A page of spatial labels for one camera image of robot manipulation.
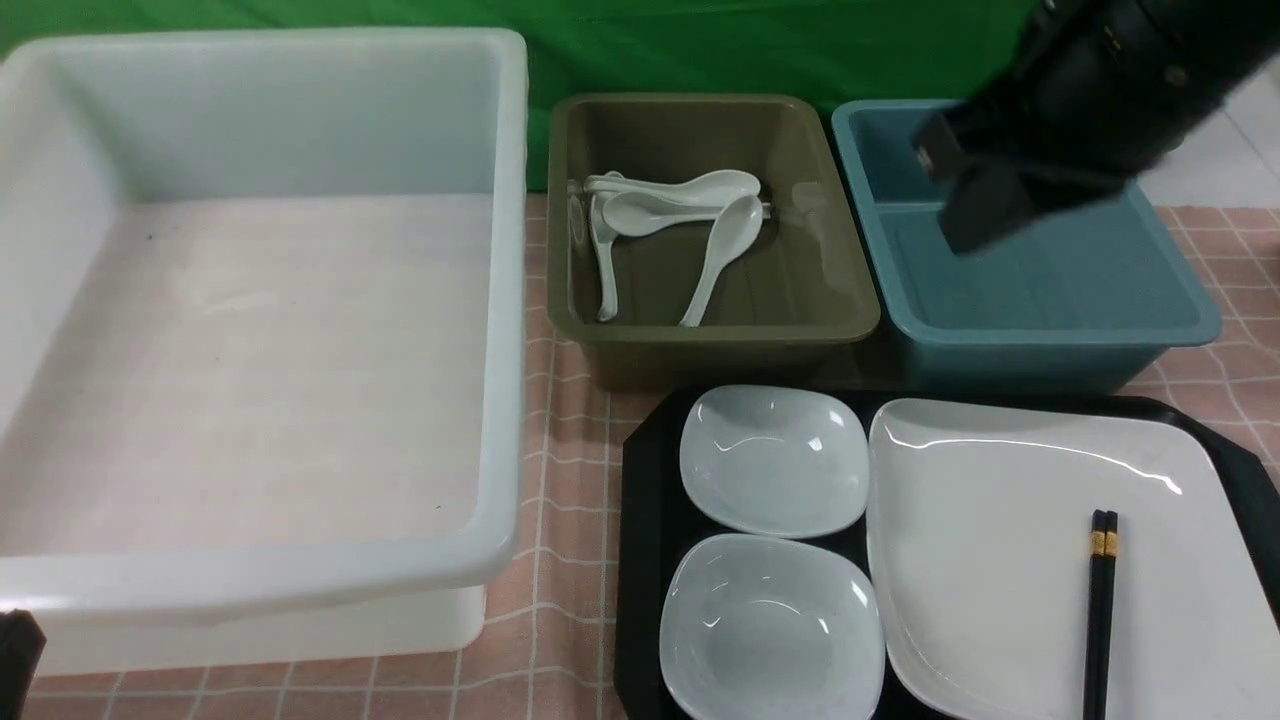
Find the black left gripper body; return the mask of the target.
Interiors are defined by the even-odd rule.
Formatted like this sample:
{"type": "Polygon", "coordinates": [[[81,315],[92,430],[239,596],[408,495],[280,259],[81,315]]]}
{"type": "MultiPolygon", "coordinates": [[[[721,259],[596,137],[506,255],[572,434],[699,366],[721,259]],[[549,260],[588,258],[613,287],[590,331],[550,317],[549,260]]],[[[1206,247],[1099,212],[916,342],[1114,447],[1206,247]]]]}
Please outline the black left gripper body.
{"type": "Polygon", "coordinates": [[[46,635],[31,612],[12,610],[1,614],[1,719],[20,719],[45,644],[46,635]]]}

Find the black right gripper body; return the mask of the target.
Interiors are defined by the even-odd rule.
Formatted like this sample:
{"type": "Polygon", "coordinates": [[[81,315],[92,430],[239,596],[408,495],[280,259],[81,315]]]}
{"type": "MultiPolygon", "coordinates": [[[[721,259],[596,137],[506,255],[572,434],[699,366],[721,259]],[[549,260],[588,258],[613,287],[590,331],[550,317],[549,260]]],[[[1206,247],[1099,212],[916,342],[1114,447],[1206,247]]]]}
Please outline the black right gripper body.
{"type": "Polygon", "coordinates": [[[931,114],[911,140],[943,186],[950,249],[979,252],[1037,222],[1117,197],[1151,165],[1151,106],[978,95],[931,114]]]}

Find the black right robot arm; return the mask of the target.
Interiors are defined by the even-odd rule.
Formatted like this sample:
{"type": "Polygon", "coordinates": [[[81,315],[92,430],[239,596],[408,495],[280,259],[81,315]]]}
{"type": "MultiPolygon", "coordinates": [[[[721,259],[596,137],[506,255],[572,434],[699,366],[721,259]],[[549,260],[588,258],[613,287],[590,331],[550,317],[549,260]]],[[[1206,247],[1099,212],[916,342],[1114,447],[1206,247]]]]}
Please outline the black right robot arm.
{"type": "Polygon", "coordinates": [[[1042,1],[1009,63],[916,131],[968,255],[1119,196],[1277,54],[1275,1],[1042,1]]]}

